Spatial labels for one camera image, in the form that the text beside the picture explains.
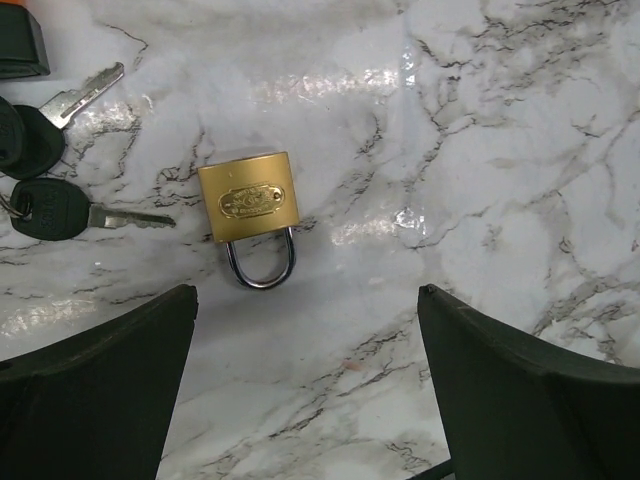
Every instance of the key ring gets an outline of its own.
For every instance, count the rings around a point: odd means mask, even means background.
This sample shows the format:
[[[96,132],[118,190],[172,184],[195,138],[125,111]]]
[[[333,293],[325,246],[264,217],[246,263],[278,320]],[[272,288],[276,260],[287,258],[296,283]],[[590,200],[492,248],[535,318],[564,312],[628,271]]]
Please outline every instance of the key ring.
[[[18,211],[17,209],[11,206],[7,197],[0,193],[0,207],[2,207],[9,214],[11,218],[24,218],[27,214]]]

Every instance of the embossed logo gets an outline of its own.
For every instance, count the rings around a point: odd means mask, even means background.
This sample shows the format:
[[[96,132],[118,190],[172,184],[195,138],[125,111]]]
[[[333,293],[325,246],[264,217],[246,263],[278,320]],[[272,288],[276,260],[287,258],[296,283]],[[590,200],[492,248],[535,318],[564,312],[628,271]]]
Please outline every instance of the embossed logo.
[[[58,200],[59,196],[55,190],[48,190],[44,193],[42,210],[40,211],[40,227],[43,230],[54,230],[56,228]]]
[[[277,185],[252,185],[230,190],[218,203],[222,213],[229,218],[259,217],[282,207],[284,190]]]
[[[7,115],[0,113],[0,138],[8,138],[13,134],[13,126]]]

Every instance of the dark green plastic part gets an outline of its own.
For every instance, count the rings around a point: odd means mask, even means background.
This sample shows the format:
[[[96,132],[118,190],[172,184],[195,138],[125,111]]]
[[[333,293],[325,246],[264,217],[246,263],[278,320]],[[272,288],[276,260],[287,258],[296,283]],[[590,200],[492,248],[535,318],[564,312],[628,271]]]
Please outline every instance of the dark green plastic part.
[[[155,479],[197,308],[179,286],[0,363],[0,479]]]
[[[15,105],[24,125],[22,154],[14,164],[0,171],[16,180],[35,178],[51,170],[62,158],[67,147],[64,132],[52,124],[35,107]]]
[[[49,75],[42,29],[26,8],[0,3],[0,80]]]
[[[58,178],[19,182],[11,193],[11,206],[28,213],[12,218],[16,231],[31,238],[57,242],[75,238],[87,229],[91,202],[77,186]]]
[[[25,137],[22,117],[0,97],[0,171],[15,165],[24,155]]]
[[[638,477],[639,370],[548,344],[433,285],[418,313],[457,480]]]

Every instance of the marble surface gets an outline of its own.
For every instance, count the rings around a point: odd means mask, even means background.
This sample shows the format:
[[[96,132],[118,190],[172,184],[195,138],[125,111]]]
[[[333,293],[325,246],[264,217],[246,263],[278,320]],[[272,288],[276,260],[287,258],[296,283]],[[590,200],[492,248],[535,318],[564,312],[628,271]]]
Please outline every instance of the marble surface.
[[[50,172],[175,229],[62,243],[0,214],[0,355],[200,292],[159,480],[404,480],[448,458],[415,313],[436,283],[640,366],[640,4],[633,0],[32,0],[40,105],[121,61]],[[299,263],[242,290],[195,174],[287,150]],[[0,179],[0,191],[13,181]],[[259,276],[281,245],[244,241]]]

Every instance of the padlock body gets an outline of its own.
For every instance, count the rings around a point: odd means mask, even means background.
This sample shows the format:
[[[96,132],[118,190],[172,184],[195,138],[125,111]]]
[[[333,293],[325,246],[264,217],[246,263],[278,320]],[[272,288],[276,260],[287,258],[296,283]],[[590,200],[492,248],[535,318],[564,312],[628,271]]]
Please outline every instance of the padlock body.
[[[213,239],[229,243],[300,222],[287,153],[198,169]]]

